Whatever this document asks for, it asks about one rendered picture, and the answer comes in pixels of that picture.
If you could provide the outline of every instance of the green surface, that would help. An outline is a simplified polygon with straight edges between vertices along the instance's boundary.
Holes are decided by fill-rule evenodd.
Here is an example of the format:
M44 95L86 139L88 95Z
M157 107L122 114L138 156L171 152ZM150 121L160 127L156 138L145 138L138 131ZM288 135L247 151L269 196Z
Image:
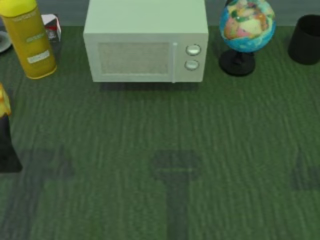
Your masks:
M0 55L24 165L0 176L1 240L181 240L166 234L174 204L187 205L188 225L172 225L190 240L319 239L320 66L289 59L293 28L277 28L245 78L219 69L227 47L212 28L204 81L168 85L93 83L82 31L62 29L46 79ZM191 158L198 178L155 180L160 150Z

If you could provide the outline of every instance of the microwave handle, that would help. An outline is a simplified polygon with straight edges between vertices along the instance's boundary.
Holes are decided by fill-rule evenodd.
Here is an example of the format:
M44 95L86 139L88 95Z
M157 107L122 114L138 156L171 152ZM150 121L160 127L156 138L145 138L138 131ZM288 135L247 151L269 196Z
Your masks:
M176 58L177 58L177 51L178 51L178 43L174 42L172 44L172 83L176 83Z

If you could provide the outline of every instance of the microwave window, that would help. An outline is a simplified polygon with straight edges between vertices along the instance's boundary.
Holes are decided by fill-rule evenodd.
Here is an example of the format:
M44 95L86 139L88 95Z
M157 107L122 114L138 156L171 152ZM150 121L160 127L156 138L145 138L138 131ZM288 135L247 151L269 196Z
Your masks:
M168 75L168 43L100 43L102 74Z

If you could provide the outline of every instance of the microwave knob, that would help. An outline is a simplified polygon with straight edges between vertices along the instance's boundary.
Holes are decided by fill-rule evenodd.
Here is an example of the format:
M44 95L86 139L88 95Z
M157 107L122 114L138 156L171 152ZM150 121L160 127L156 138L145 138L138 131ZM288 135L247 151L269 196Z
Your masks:
M189 71L194 71L199 67L199 62L196 60L189 60L185 62L185 68Z
M190 56L196 56L196 55L200 54L200 52L201 52L201 47L197 44L188 46L186 48L186 53Z

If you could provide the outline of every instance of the yellow object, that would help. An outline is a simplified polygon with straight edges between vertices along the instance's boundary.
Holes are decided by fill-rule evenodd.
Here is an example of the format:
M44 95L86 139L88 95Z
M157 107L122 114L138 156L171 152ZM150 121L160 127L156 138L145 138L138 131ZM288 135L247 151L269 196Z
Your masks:
M4 86L0 83L0 118L5 114L8 116L11 115L10 100Z
M0 16L26 76L54 73L57 64L36 0L0 0Z

